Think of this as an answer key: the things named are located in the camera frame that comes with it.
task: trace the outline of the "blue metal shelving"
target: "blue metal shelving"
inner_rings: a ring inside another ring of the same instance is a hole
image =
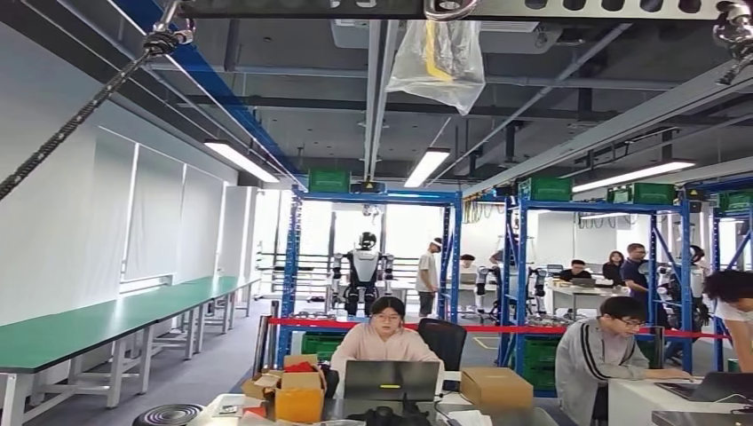
[[[301,207],[303,201],[331,201],[353,204],[403,204],[418,206],[443,207],[443,232],[445,241],[441,252],[441,276],[440,297],[438,311],[440,318],[445,319],[448,314],[449,320],[457,322],[457,297],[459,284],[460,257],[460,232],[463,224],[463,198],[462,193],[433,192],[433,191],[389,191],[387,193],[307,193],[293,186],[293,195],[290,202],[290,221],[288,229],[288,245],[286,247],[285,278],[283,280],[281,317],[288,318],[296,311],[296,285],[298,249],[301,236]],[[451,283],[448,293],[447,271],[452,262]],[[292,334],[294,331],[317,331],[341,333],[342,328],[334,327],[298,327],[281,326],[279,344],[277,345],[276,362],[282,365],[285,355],[290,353]]]
[[[709,194],[722,193],[725,191],[737,191],[753,188],[753,177],[741,177],[736,179],[727,179],[721,182],[715,182],[712,184],[704,185],[689,185],[688,189],[698,189],[705,191]],[[722,212],[718,207],[712,210],[711,214],[711,269],[713,271],[719,271],[722,269],[721,265],[721,249],[719,247],[720,234],[719,234],[719,222],[725,218],[734,218],[739,220],[748,221],[748,232],[743,237],[740,244],[734,251],[734,255],[730,260],[726,269],[734,268],[738,262],[741,261],[743,254],[745,253],[746,246],[750,248],[750,263],[753,265],[753,208],[742,209],[737,211]],[[721,319],[714,317],[714,334],[727,335],[727,330]],[[722,340],[714,341],[714,352],[712,356],[713,367],[717,371],[724,371],[724,342]]]
[[[672,257],[669,248],[665,240],[662,237],[660,230],[657,227],[656,216],[662,213],[677,213],[680,215],[683,224],[682,232],[682,252],[690,253],[690,206],[685,197],[681,197],[682,200],[677,206],[653,206],[653,205],[640,205],[640,204],[613,204],[608,202],[579,202],[579,201],[533,201],[526,198],[506,197],[505,199],[498,199],[504,201],[505,209],[505,234],[504,249],[505,253],[513,253],[515,259],[515,265],[518,267],[518,287],[515,294],[511,292],[510,278],[511,271],[509,265],[509,259],[504,259],[502,270],[502,287],[500,291],[500,310],[502,325],[526,325],[526,309],[525,304],[528,297],[527,294],[527,248],[525,241],[528,237],[528,211],[536,209],[545,209],[549,211],[563,211],[563,212],[592,212],[592,213],[626,213],[626,214],[640,214],[651,216],[651,232],[649,236],[649,267],[651,274],[649,276],[649,322],[653,322],[656,315],[656,307],[662,302],[655,298],[656,295],[656,254],[657,254],[657,241],[661,246],[661,249],[667,254],[670,263],[677,270],[680,269],[680,282],[682,285],[682,315],[681,315],[681,329],[684,331],[693,330],[693,316],[690,309],[692,304],[692,297],[690,292],[690,256],[682,256],[681,264],[678,265]],[[512,230],[512,213],[513,211],[519,212],[519,238],[515,241],[513,238]],[[517,308],[515,310],[515,318],[510,320],[510,300],[517,302]],[[515,336],[502,335],[499,346],[499,353],[497,363],[500,366],[508,365],[510,358],[514,353],[515,359],[524,359],[524,347],[525,336],[527,334],[520,333]],[[691,339],[681,339],[683,344],[683,368],[687,371],[691,371],[693,367],[693,353],[691,346]],[[516,362],[516,373],[523,374],[523,363]]]

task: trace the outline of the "striped jacket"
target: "striped jacket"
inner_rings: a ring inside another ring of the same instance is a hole
[[[604,340],[598,319],[581,319],[570,326],[557,347],[555,381],[562,410],[578,426],[589,426],[596,393],[608,379],[642,379],[648,359],[634,337],[628,340],[619,365],[604,361]]]

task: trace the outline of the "green workbench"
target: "green workbench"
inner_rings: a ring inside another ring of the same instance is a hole
[[[186,341],[187,346],[190,347],[187,353],[191,354],[194,351],[196,328],[199,328],[199,342],[202,338],[204,306],[215,299],[224,297],[229,302],[225,308],[226,317],[232,316],[234,294],[241,288],[250,289],[253,282],[239,283],[235,277],[220,277],[215,280],[207,277],[175,286],[156,288],[133,296],[123,296],[110,302],[73,311],[1,326],[0,375],[7,376],[8,380],[0,426],[20,426],[23,422],[40,414],[35,410],[24,414],[24,399],[32,387],[43,386],[43,380],[39,376],[44,370],[71,360],[73,371],[74,361],[80,360],[81,355],[108,343],[115,343],[112,372],[107,375],[110,378],[110,386],[103,387],[109,389],[104,389],[100,394],[107,395],[108,407],[116,406],[120,399],[120,381],[125,370],[129,368],[124,358],[125,337],[143,331],[142,348],[151,348],[154,340],[152,327],[154,324],[188,313],[190,319]],[[152,351],[142,352],[139,356],[139,375],[141,375],[143,393],[147,390]],[[59,393],[59,397],[69,398],[76,392],[75,389],[68,388],[74,387],[74,383],[47,386],[47,392],[44,392],[45,390],[36,392],[37,399],[41,401],[44,393]],[[81,393],[96,394],[93,391]],[[32,392],[32,405],[34,405],[34,396]],[[39,408],[46,410],[52,406],[45,403]]]

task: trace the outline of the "cardboard box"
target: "cardboard box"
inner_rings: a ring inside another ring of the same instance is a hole
[[[530,409],[534,404],[534,386],[509,368],[464,368],[460,392],[487,411]]]

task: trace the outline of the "white desk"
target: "white desk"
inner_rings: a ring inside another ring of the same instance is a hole
[[[653,426],[653,411],[729,413],[742,407],[742,404],[691,402],[651,380],[609,381],[609,426]]]

